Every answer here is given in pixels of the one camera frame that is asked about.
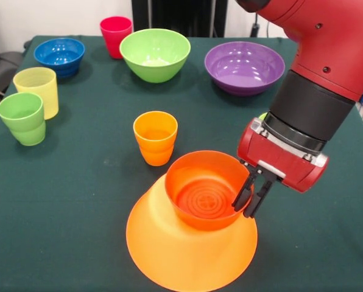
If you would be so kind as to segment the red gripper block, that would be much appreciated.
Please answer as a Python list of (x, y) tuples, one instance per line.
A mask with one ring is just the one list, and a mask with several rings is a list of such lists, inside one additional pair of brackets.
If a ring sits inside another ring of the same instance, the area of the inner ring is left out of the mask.
[[(274, 173), (282, 184), (301, 193), (308, 191), (319, 180), (329, 163), (329, 157), (323, 153), (310, 155), (279, 140), (263, 127), (263, 121), (257, 117), (246, 126), (237, 156), (249, 165)], [(245, 218), (255, 217), (273, 185), (273, 182), (265, 180), (260, 190), (253, 195), (256, 177), (256, 171), (250, 172), (232, 203), (234, 211), (239, 212), (252, 197), (243, 211)]]

